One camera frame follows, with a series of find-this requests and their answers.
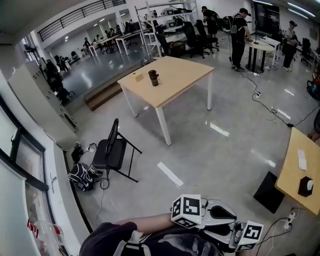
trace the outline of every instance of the sleeve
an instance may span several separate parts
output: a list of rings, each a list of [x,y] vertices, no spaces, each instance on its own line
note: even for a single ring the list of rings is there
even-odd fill
[[[239,20],[241,22],[240,23],[241,26],[243,26],[243,27],[247,27],[248,26],[248,24],[247,24],[247,22],[246,22],[246,20],[244,18],[240,18]]]
[[[128,222],[123,225],[102,223],[83,242],[79,256],[106,256],[113,255],[118,244],[131,238],[133,231],[137,230],[137,225]]]

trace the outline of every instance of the black box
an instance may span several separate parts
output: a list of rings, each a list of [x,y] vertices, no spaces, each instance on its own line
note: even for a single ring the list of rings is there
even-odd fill
[[[299,191],[298,194],[303,196],[303,197],[308,197],[312,194],[312,190],[314,187],[312,186],[311,190],[308,190],[307,184],[309,181],[312,181],[311,178],[305,176],[300,180],[300,186],[299,186]]]

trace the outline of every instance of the floor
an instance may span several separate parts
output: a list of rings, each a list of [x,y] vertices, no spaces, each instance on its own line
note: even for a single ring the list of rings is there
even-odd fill
[[[70,99],[71,103],[83,94],[89,93],[112,77],[118,75],[123,70],[128,69],[145,58],[141,46],[140,38],[132,40],[137,45],[128,48],[129,55],[126,55],[121,45],[122,54],[113,45],[114,53],[104,53],[97,49],[98,57],[89,57],[85,61],[78,61],[72,65],[70,72],[65,74],[63,86],[69,91],[73,91],[75,96]]]
[[[275,214],[266,210],[253,195],[268,171],[278,175],[286,155],[290,129],[261,104],[252,100],[254,85],[231,69],[228,38],[220,39],[220,52],[193,57],[194,62],[215,67],[212,110],[207,110],[207,81],[202,80],[167,104],[164,115],[172,145],[167,146],[153,107],[130,95],[139,116],[134,117],[123,93],[108,101],[96,111],[86,106],[73,117],[81,128],[82,145],[98,143],[108,137],[112,123],[119,118],[119,131],[136,145],[143,154],[135,154],[131,176],[135,183],[110,171],[110,187],[103,191],[78,192],[79,200],[92,227],[102,222],[167,213],[174,199],[181,194],[201,194],[228,204],[238,220],[264,224],[264,233],[279,218],[289,215],[297,204],[285,197]],[[246,64],[248,49],[242,58]],[[311,78],[310,69],[300,62],[300,56],[291,67],[282,68],[283,56],[274,69],[254,76],[243,73],[258,85],[259,100],[269,108],[279,109],[286,122],[297,124],[316,106],[306,90]],[[266,58],[267,64],[272,59]],[[313,127],[316,112],[297,128],[307,134]],[[218,126],[223,134],[213,129]],[[81,162],[90,164],[93,153],[86,153]],[[123,171],[129,169],[131,150],[128,148]],[[157,166],[163,163],[181,181],[177,187]],[[102,202],[96,223],[95,217]],[[320,220],[306,210],[300,210],[289,234],[274,239],[270,256],[312,255],[320,241]],[[275,234],[283,232],[279,224]],[[269,239],[263,243],[260,256],[266,256],[272,247]]]

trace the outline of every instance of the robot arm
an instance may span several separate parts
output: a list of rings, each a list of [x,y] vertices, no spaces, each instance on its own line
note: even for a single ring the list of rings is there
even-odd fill
[[[253,249],[264,227],[252,221],[237,221],[235,212],[224,202],[194,194],[183,194],[173,202],[171,221],[198,229],[203,238],[226,253]]]

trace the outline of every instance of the power strip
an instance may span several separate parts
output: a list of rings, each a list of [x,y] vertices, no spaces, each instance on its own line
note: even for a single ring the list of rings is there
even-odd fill
[[[291,211],[288,217],[288,220],[285,221],[285,224],[283,226],[285,232],[287,232],[287,230],[290,229],[292,222],[294,221],[295,218],[296,218],[296,214],[293,211]]]

